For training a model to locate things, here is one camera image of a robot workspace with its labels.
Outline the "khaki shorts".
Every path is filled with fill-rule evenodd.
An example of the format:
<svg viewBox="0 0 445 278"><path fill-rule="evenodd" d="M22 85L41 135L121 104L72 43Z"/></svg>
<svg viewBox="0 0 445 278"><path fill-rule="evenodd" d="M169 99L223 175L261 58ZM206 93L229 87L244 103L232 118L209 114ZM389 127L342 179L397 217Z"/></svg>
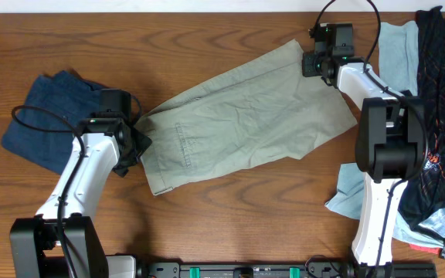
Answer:
<svg viewBox="0 0 445 278"><path fill-rule="evenodd" d="M302 56L291 40L142 116L136 127L152 141L141 158L151 192L299 160L354 127L342 95L303 76Z"/></svg>

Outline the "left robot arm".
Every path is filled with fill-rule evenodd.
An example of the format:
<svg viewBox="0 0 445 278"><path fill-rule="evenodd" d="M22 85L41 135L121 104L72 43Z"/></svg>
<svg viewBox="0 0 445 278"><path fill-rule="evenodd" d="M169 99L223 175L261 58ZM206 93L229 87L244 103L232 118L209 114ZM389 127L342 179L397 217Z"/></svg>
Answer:
<svg viewBox="0 0 445 278"><path fill-rule="evenodd" d="M9 238L18 277L145 277L132 255L105 254L93 225L111 172L124 177L151 146L134 127L136 99L123 90L100 93L100 110L82 119L56 187L32 218L16 219Z"/></svg>

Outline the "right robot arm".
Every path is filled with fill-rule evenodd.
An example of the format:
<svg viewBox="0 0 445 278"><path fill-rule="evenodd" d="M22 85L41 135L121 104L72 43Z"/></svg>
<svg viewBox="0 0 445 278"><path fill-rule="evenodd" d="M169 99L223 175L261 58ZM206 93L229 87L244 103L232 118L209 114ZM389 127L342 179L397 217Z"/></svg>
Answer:
<svg viewBox="0 0 445 278"><path fill-rule="evenodd" d="M352 261L340 277L393 277L392 234L401 196L426 159L423 104L391 90L355 55L350 23L315 24L309 31L314 50L302 59L305 77L320 77L348 95L361 111L355 161L363 173L364 192Z"/></svg>

